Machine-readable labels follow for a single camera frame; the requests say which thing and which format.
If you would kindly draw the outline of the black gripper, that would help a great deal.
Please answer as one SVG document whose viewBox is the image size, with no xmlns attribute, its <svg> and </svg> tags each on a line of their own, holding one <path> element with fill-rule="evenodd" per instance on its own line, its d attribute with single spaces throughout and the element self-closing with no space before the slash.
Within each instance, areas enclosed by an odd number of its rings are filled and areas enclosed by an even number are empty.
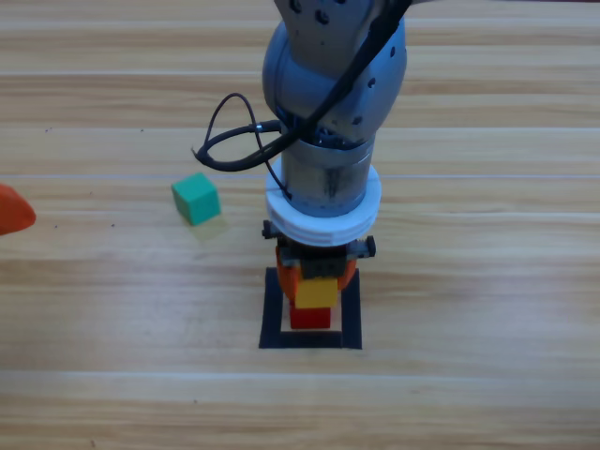
<svg viewBox="0 0 600 450">
<path fill-rule="evenodd" d="M 337 290 L 342 292 L 355 275 L 357 261 L 375 256 L 372 235 L 343 245 L 317 247 L 292 240 L 266 219 L 262 223 L 262 236 L 277 240 L 278 283 L 293 308 L 301 278 L 337 278 Z"/>
</svg>

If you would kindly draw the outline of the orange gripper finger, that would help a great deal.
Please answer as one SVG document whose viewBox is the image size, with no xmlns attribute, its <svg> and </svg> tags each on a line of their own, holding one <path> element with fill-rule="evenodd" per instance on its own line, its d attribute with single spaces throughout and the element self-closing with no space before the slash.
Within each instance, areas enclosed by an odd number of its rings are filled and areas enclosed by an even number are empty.
<svg viewBox="0 0 600 450">
<path fill-rule="evenodd" d="M 30 203 L 13 187 L 1 185 L 0 233 L 23 231 L 35 224 L 37 215 Z"/>
</svg>

